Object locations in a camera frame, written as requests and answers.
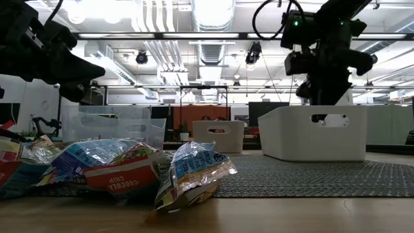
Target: clear plastic container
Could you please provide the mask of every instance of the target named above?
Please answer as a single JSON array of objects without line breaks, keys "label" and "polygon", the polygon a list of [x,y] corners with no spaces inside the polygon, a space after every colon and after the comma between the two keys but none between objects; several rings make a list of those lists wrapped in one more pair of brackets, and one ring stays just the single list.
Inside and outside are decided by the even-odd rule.
[{"label": "clear plastic container", "polygon": [[61,121],[63,141],[135,138],[147,143],[152,137],[151,113],[146,107],[63,106]]},{"label": "clear plastic container", "polygon": [[162,150],[164,145],[164,136],[166,132],[167,119],[151,119],[151,127],[149,130],[148,145],[155,149]]}]

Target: crumpled chip bag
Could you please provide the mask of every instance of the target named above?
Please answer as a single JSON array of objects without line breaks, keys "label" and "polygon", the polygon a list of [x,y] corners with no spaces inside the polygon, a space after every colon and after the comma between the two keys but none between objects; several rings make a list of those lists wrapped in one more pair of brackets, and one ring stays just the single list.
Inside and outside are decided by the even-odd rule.
[{"label": "crumpled chip bag", "polygon": [[161,180],[156,210],[168,212],[204,202],[215,193],[221,178],[237,173],[229,157],[214,149],[215,143],[188,142],[177,150]]},{"label": "crumpled chip bag", "polygon": [[63,182],[117,198],[146,195],[153,201],[171,164],[163,151],[132,139],[51,142],[44,136],[26,146],[0,139],[0,199]]},{"label": "crumpled chip bag", "polygon": [[36,164],[31,152],[18,140],[0,137],[0,199],[25,195],[40,182],[49,164]]},{"label": "crumpled chip bag", "polygon": [[171,159],[163,151],[138,143],[108,165],[84,169],[87,186],[106,190],[116,198],[140,196],[152,198],[157,193],[160,177],[169,169]]}]

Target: wooden table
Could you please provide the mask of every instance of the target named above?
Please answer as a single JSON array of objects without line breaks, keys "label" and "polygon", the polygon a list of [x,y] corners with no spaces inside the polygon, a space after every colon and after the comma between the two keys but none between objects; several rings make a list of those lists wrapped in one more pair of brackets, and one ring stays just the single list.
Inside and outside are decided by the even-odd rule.
[{"label": "wooden table", "polygon": [[[414,157],[368,159],[414,164]],[[150,206],[27,197],[0,201],[0,232],[414,232],[414,199],[210,199],[146,222]]]}]

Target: white storage bin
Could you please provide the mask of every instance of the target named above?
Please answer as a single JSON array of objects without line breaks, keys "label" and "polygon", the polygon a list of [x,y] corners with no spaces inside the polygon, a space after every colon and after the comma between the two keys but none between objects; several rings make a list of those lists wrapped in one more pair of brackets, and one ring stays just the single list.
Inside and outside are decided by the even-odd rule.
[{"label": "white storage bin", "polygon": [[242,121],[193,121],[194,141],[215,141],[216,151],[220,153],[241,153],[244,131]]},{"label": "white storage bin", "polygon": [[146,107],[63,106],[61,119],[63,141],[133,137],[147,142],[151,129],[151,114]]},{"label": "white storage bin", "polygon": [[[327,116],[327,125],[311,116]],[[338,124],[338,115],[346,116]],[[291,106],[259,117],[264,155],[284,161],[364,161],[367,108],[364,106]]]}]

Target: person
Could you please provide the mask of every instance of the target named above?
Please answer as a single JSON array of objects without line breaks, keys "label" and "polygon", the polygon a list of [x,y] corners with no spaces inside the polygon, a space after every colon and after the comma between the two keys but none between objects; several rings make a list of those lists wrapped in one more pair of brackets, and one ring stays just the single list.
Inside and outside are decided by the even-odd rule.
[{"label": "person", "polygon": [[211,120],[211,118],[210,118],[209,116],[203,116],[203,117],[201,118],[201,120]]},{"label": "person", "polygon": [[215,120],[226,120],[226,119],[224,117],[222,117],[222,116],[219,116]]}]

